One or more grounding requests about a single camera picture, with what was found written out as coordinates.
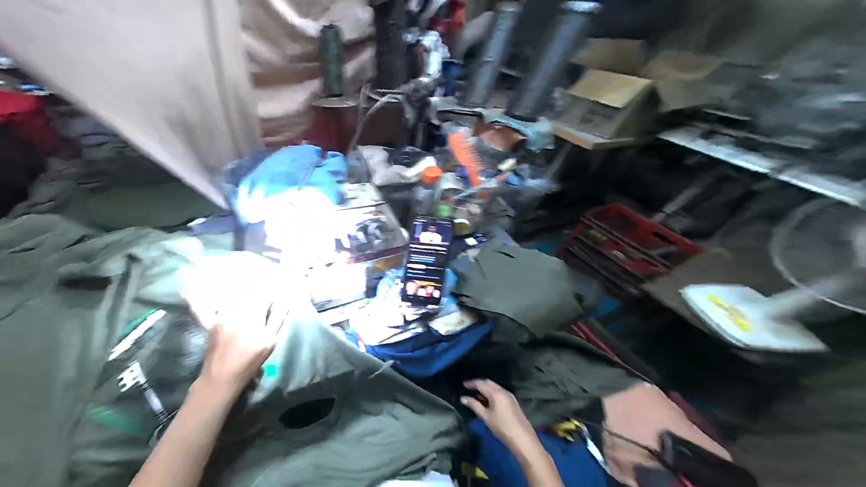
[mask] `orange bottle cap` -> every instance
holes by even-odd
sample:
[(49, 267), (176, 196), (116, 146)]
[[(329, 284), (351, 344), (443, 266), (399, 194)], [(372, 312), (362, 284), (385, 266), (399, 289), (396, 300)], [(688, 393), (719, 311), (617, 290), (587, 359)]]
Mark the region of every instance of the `orange bottle cap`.
[(421, 171), (421, 180), (424, 183), (435, 183), (441, 178), (443, 175), (442, 169), (436, 166), (425, 167), (423, 171)]

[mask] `orange comb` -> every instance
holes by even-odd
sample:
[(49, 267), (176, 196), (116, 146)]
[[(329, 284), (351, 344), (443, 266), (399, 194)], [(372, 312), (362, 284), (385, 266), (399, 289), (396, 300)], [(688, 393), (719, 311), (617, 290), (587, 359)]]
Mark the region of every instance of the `orange comb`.
[(478, 159), (475, 147), (472, 145), (472, 140), (469, 139), (469, 130), (458, 130), (449, 133), (448, 145), (451, 148), (451, 153), (454, 154), (454, 159), (457, 159), (457, 164), (466, 168), (466, 173), (469, 175), (469, 183), (472, 186), (481, 184), (478, 171), (483, 166)]

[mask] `metal pipe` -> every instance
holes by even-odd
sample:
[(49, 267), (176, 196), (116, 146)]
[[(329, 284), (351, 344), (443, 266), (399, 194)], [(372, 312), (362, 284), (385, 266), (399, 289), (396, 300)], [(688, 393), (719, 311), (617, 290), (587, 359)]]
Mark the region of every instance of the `metal pipe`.
[(542, 44), (544, 52), (520, 81), (505, 115), (525, 121), (539, 118), (575, 48), (589, 35), (592, 14), (598, 9), (595, 2), (565, 2), (559, 7), (555, 24), (547, 31), (547, 40)]
[(460, 97), (460, 103), (466, 107), (485, 107), (499, 75), (499, 69), (505, 61), (508, 50), (508, 40), (517, 25), (520, 16), (520, 4), (517, 2), (502, 2), (496, 5), (496, 16), (487, 33), (487, 41), (481, 51), (481, 57), (475, 63), (472, 77), (466, 91)]

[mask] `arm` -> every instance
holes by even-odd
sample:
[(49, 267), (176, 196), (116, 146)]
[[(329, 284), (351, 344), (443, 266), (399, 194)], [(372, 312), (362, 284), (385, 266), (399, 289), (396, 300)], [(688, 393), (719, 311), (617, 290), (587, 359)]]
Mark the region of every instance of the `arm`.
[(485, 407), (477, 399), (463, 397), (461, 402), (471, 409), (490, 431), (514, 454), (530, 487), (563, 487), (562, 479), (553, 459), (544, 449), (539, 437), (517, 399), (491, 380), (470, 380), (465, 386), (478, 391), (488, 402)]
[(131, 487), (195, 487), (236, 396), (198, 379)]
[(276, 327), (264, 320), (211, 329), (201, 375), (130, 487), (198, 485), (229, 410), (273, 350), (275, 336)]

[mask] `white fan base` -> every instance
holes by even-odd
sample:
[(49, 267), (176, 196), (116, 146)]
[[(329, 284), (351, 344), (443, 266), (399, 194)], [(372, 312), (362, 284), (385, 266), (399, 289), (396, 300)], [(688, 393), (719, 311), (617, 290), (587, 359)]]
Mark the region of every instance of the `white fan base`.
[(693, 284), (680, 290), (683, 299), (721, 338), (749, 350), (826, 352), (811, 331), (786, 316), (778, 304), (739, 284)]

